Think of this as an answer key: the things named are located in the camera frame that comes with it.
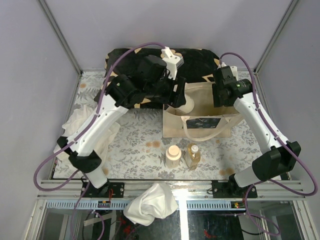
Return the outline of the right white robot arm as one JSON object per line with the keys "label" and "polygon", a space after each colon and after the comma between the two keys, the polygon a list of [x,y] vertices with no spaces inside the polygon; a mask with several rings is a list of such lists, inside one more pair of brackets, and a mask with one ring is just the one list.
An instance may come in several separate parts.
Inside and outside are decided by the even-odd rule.
{"label": "right white robot arm", "polygon": [[216,69],[213,77],[214,107],[234,107],[250,127],[262,153],[250,167],[229,177],[228,192],[237,198],[252,184],[290,172],[296,164],[295,156],[300,154],[301,146],[296,141],[290,142],[277,129],[248,79],[237,80],[228,65]]}

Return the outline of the clear amber liquid bottle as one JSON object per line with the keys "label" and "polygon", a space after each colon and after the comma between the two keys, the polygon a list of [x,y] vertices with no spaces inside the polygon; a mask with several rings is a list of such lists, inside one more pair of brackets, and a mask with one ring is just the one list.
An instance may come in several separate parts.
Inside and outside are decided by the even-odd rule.
{"label": "clear amber liquid bottle", "polygon": [[195,170],[201,160],[199,147],[195,143],[190,143],[187,146],[185,153],[185,163],[190,170]]}

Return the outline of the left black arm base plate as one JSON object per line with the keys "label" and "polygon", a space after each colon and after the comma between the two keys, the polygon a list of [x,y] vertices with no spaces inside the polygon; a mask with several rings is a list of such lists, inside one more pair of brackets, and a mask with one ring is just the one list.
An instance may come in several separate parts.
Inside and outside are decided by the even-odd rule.
{"label": "left black arm base plate", "polygon": [[118,199],[124,197],[125,183],[108,181],[100,188],[95,188],[91,183],[83,195],[85,198]]}

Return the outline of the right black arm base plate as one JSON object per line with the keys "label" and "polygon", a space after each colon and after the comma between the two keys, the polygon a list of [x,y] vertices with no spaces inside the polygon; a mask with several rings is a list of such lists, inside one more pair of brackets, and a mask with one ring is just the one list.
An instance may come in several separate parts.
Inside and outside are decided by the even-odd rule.
{"label": "right black arm base plate", "polygon": [[212,195],[214,199],[243,199],[249,189],[249,186],[238,187],[228,180],[212,180]]}

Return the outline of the beige bottle wooden cap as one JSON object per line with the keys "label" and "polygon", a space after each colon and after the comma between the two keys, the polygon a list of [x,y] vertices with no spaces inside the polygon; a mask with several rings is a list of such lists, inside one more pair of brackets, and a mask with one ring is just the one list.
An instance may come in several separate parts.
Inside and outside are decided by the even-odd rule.
{"label": "beige bottle wooden cap", "polygon": [[168,168],[174,169],[179,166],[182,151],[177,145],[171,145],[165,152],[165,164]]}
{"label": "beige bottle wooden cap", "polygon": [[195,103],[194,103],[194,100],[186,93],[184,94],[184,97],[185,97],[186,103],[180,106],[179,110],[184,114],[188,114],[194,109]]}

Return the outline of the beige canvas tote bag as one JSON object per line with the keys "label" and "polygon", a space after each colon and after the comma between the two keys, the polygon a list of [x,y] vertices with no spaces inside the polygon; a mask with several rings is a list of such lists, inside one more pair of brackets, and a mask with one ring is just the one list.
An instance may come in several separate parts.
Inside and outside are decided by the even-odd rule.
{"label": "beige canvas tote bag", "polygon": [[194,101],[194,108],[189,113],[171,106],[163,108],[164,138],[188,138],[193,142],[204,142],[215,137],[231,136],[231,129],[244,118],[234,107],[214,107],[213,84],[197,82],[185,85],[185,94]]}

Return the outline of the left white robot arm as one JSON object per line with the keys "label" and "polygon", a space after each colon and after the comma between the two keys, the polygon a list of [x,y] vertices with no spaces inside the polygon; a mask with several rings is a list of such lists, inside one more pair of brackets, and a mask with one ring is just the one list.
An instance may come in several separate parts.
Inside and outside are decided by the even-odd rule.
{"label": "left white robot arm", "polygon": [[71,164],[83,172],[98,197],[110,190],[95,145],[113,123],[144,99],[179,108],[186,104],[185,78],[177,77],[183,57],[169,55],[144,57],[132,74],[120,74],[100,94],[101,101],[80,128],[69,137],[61,136],[57,144],[69,155]]}

